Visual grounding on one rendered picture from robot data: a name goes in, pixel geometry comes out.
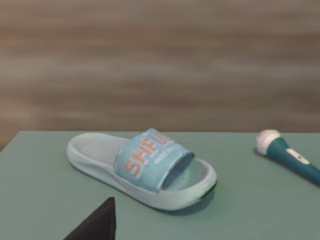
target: table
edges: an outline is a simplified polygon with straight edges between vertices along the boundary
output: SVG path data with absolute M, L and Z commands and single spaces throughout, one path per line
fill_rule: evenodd
M 2 151 L 1 240 L 61 240 L 108 197 L 116 200 L 118 240 L 320 239 L 320 188 L 254 154 L 256 133 L 167 132 L 212 164 L 219 179 L 206 202 L 172 214 L 75 170 L 66 146 L 81 133 L 22 131 Z M 283 136 L 320 166 L 320 134 Z

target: microphone handle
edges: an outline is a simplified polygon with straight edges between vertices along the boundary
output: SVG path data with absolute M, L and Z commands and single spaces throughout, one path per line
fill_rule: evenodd
M 282 137 L 271 142 L 267 148 L 267 155 L 286 164 L 311 182 L 320 185 L 320 170 L 291 149 Z

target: wood plank background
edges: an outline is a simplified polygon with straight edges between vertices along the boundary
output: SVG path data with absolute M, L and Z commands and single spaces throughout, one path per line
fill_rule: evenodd
M 320 131 L 316 0 L 0 0 L 20 130 Z

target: teal microphone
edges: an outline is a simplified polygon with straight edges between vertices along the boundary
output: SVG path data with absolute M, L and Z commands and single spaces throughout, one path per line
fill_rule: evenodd
M 320 170 L 293 150 L 276 130 L 263 130 L 256 137 L 256 149 L 265 156 L 280 161 L 309 181 L 320 185 Z

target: microphone head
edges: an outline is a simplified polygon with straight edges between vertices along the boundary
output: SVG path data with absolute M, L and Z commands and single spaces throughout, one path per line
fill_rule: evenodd
M 261 131 L 256 137 L 256 149 L 262 155 L 267 155 L 269 145 L 281 135 L 277 130 L 267 129 Z

